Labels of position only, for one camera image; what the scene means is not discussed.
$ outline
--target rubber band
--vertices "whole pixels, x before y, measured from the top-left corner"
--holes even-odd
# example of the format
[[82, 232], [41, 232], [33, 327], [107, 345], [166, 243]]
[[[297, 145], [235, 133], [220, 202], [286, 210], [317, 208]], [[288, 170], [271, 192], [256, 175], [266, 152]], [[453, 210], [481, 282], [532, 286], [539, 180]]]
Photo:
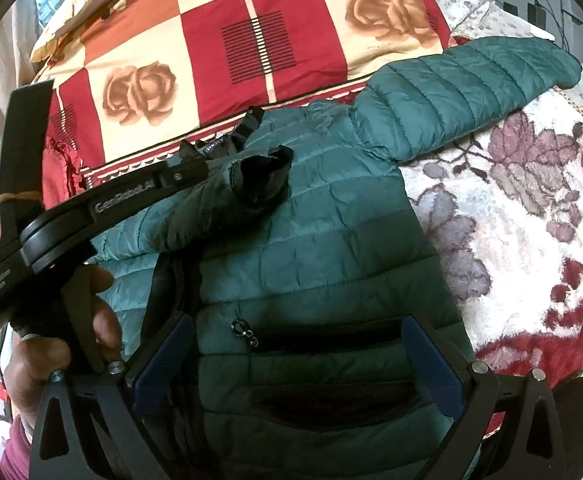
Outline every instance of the rubber band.
[[1, 193], [0, 204], [11, 200], [37, 200], [42, 202], [42, 193], [39, 191], [23, 191], [22, 193]]

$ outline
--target pink sleeve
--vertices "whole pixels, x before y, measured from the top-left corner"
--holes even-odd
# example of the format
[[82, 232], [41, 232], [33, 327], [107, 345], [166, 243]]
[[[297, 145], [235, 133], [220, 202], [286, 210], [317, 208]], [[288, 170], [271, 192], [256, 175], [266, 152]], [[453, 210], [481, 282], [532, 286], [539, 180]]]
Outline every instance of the pink sleeve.
[[20, 416], [14, 419], [9, 436], [0, 461], [2, 476], [4, 480], [28, 480], [31, 444], [24, 433]]

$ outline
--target zipper pull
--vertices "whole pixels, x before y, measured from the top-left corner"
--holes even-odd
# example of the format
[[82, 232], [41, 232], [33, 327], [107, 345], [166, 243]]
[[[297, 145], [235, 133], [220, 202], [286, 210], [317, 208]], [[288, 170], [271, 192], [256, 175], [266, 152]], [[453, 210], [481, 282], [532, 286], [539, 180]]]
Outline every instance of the zipper pull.
[[246, 319], [238, 318], [231, 324], [231, 330], [237, 337], [246, 337], [249, 340], [249, 346], [256, 348], [258, 346], [258, 339], [254, 336], [254, 332], [249, 328], [249, 323]]

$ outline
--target human hand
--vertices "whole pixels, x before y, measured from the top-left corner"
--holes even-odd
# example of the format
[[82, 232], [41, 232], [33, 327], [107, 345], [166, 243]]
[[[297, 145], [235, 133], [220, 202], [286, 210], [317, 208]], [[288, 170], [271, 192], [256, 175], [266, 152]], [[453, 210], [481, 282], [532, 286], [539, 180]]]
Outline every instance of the human hand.
[[[107, 361], [120, 359], [122, 330], [116, 315], [96, 293], [113, 285], [113, 276], [100, 267], [91, 266], [92, 314], [96, 341]], [[33, 336], [20, 341], [12, 352], [4, 371], [4, 384], [20, 417], [32, 428], [50, 373], [59, 368], [66, 370], [71, 362], [69, 346], [62, 340]]]

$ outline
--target blue gripper pad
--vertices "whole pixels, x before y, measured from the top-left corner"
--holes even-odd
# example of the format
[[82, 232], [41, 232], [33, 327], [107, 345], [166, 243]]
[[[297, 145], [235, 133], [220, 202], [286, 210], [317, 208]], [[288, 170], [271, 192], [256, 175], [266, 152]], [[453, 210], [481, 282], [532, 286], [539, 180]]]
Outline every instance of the blue gripper pad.
[[403, 319], [401, 338], [438, 409], [443, 415], [459, 420], [465, 408], [462, 381], [444, 355], [413, 316]]
[[138, 416], [156, 413], [182, 362], [196, 342], [193, 319], [182, 315], [139, 373], [133, 387], [132, 411]]

